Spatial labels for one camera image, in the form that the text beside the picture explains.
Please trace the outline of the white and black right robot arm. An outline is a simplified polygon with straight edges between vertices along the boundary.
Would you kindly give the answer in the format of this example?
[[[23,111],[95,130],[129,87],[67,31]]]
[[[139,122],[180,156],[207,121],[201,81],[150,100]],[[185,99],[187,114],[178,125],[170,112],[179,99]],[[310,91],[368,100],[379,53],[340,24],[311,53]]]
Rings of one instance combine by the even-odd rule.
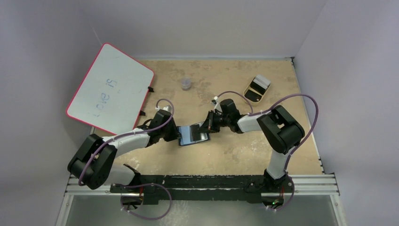
[[[271,159],[264,172],[265,188],[271,192],[282,187],[282,178],[286,176],[286,162],[289,152],[298,147],[305,137],[303,127],[281,105],[258,115],[240,114],[232,99],[225,99],[208,112],[197,131],[199,133],[217,133],[221,127],[243,134],[262,131],[272,147]]]

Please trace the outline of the blue leather card holder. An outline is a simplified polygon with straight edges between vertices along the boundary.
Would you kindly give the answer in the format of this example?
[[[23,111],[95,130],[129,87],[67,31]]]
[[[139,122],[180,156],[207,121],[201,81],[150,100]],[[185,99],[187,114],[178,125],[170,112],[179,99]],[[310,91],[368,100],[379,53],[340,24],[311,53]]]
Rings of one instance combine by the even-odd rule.
[[[188,146],[201,142],[206,142],[210,140],[210,135],[208,133],[200,133],[198,129],[201,127],[203,123],[196,123],[187,126],[179,126],[178,131],[180,133],[180,137],[178,139],[179,146]]]

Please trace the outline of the black credit card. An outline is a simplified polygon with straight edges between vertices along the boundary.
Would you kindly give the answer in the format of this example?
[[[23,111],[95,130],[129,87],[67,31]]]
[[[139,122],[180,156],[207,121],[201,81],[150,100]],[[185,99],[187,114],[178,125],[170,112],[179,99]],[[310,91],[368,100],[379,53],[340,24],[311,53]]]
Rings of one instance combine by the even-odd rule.
[[[190,140],[192,142],[199,142],[207,139],[207,134],[199,132],[199,129],[199,124],[193,124],[190,126]]]

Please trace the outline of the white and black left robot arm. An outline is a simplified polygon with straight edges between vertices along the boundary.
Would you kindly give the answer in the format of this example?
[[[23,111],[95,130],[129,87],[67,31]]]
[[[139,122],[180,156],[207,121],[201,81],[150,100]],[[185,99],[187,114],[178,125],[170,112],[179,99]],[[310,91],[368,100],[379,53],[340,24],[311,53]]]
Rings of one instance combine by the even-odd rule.
[[[174,109],[168,105],[159,109],[149,124],[111,137],[89,135],[68,163],[67,170],[78,179],[80,186],[95,190],[103,184],[122,184],[128,192],[140,188],[139,172],[124,164],[117,166],[117,157],[136,149],[152,146],[161,139],[169,142],[181,135],[173,119]]]

